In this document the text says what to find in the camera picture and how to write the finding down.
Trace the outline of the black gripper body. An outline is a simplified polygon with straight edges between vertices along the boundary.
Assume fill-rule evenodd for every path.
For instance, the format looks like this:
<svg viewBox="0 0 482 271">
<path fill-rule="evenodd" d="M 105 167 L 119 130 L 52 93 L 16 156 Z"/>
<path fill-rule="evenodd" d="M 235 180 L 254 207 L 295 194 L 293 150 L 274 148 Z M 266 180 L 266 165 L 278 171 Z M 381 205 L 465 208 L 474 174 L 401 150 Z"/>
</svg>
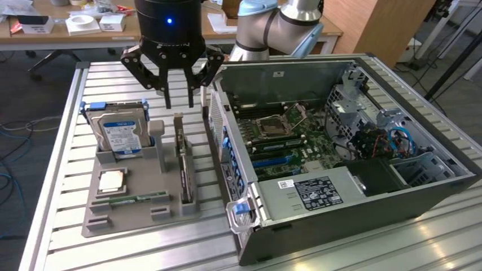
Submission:
<svg viewBox="0 0 482 271">
<path fill-rule="evenodd" d="M 201 1 L 135 1 L 141 51 L 166 69 L 193 67 L 205 53 Z"/>
</svg>

